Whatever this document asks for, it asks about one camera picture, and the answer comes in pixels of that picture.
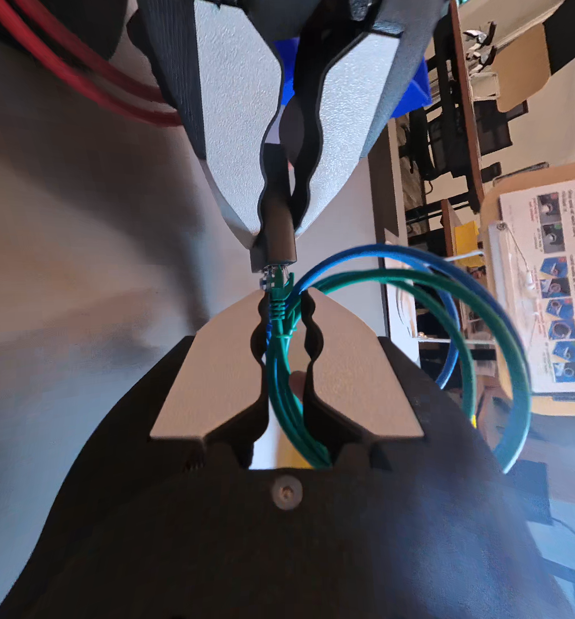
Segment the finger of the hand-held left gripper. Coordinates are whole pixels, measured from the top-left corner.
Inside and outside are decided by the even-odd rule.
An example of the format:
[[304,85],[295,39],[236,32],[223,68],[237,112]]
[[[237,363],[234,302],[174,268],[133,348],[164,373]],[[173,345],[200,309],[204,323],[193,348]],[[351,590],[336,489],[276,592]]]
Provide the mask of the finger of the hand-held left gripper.
[[262,148],[276,119],[283,65],[245,12],[194,1],[205,159],[201,167],[231,232],[250,249],[261,231]]
[[296,89],[302,144],[294,162],[291,197],[301,236],[350,178],[360,159],[400,37],[364,32],[333,49]]

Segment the tan panel with black cover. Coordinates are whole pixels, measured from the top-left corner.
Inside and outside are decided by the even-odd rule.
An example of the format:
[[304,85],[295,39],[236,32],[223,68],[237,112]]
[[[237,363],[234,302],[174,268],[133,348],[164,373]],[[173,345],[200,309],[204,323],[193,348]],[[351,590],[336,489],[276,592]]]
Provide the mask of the tan panel with black cover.
[[497,52],[498,111],[508,113],[526,102],[574,59],[575,1],[563,1],[543,22]]

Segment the brown wooden desk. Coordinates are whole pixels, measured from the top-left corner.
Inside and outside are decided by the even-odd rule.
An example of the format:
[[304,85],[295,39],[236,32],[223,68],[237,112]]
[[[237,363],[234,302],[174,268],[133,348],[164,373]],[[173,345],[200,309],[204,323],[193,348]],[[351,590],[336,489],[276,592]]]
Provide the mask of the brown wooden desk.
[[466,144],[469,159],[469,173],[465,176],[468,188],[468,203],[471,210],[475,214],[479,214],[485,197],[481,174],[481,149],[457,1],[448,2],[448,21],[450,29],[450,35],[448,36],[449,62],[453,79],[459,91],[457,107],[460,111],[463,141]]

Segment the black office chair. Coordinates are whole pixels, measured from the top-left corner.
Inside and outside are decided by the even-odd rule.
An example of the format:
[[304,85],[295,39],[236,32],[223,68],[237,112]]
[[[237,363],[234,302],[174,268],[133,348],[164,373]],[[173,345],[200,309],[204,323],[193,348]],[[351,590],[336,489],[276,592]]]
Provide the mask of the black office chair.
[[464,139],[447,130],[441,114],[429,121],[424,108],[408,114],[401,126],[405,143],[400,146],[400,158],[409,161],[410,171],[418,171],[424,182],[432,182],[451,173],[454,178],[469,172],[469,154]]

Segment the white document stand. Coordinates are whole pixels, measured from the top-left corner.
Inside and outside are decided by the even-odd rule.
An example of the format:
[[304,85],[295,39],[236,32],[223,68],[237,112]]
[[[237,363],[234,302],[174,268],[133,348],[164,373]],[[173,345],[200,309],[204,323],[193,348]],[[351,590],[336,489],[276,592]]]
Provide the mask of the white document stand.
[[539,295],[536,273],[519,248],[506,221],[495,221],[484,233],[481,257],[487,263],[491,295],[508,315],[527,357],[539,336]]

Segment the instruction sheet on clipboard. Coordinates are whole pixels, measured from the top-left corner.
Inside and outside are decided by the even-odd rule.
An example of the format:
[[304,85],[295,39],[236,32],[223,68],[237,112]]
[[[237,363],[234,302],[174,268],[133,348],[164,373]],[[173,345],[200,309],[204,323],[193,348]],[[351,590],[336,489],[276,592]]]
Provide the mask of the instruction sheet on clipboard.
[[[514,173],[496,182],[481,203],[481,233],[484,242],[485,262],[488,273],[492,274],[492,252],[489,226],[502,220],[499,197],[514,191],[539,188],[560,182],[575,182],[575,162]],[[552,396],[533,396],[532,412],[550,417],[575,417],[575,402],[557,401]]]

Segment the printed instruction sheet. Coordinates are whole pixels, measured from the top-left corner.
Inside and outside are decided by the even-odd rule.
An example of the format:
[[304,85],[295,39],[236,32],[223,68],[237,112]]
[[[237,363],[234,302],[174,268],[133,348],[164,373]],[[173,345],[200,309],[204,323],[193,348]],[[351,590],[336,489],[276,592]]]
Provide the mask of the printed instruction sheet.
[[499,197],[536,273],[539,336],[526,357],[535,394],[575,395],[575,182],[560,182]]

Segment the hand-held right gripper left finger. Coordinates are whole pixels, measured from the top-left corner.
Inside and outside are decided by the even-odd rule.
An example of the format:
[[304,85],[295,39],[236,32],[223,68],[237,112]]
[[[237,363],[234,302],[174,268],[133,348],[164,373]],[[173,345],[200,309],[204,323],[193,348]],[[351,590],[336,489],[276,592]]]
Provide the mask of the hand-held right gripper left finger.
[[250,467],[269,422],[267,324],[267,297],[257,290],[199,329],[150,437],[192,441],[204,451],[226,444]]

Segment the dark grey network adapter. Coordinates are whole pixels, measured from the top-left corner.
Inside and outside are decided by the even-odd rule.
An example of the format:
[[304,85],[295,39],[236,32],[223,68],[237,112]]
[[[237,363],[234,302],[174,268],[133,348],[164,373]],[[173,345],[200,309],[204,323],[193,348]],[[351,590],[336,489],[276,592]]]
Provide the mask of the dark grey network adapter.
[[263,148],[266,186],[261,197],[261,230],[250,250],[253,273],[267,267],[290,266],[297,261],[296,236],[290,210],[289,162],[283,146]]

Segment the blue plastic bin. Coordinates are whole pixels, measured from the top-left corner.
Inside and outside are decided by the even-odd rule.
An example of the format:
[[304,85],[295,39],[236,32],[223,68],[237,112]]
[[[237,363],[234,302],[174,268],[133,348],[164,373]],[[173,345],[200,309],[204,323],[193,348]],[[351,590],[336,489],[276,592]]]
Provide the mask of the blue plastic bin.
[[[284,108],[294,97],[294,69],[299,47],[299,37],[274,42],[285,69],[281,106]],[[429,71],[423,58],[406,91],[393,111],[391,118],[399,118],[432,103]]]

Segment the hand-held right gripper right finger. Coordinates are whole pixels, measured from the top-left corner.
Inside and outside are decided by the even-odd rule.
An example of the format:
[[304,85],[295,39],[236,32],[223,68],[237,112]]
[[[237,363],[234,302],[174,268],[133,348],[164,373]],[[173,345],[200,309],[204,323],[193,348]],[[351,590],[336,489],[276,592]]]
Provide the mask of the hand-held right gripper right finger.
[[422,440],[424,430],[375,332],[320,290],[301,296],[309,357],[302,406],[307,431],[335,465],[347,445],[370,460],[395,441]]

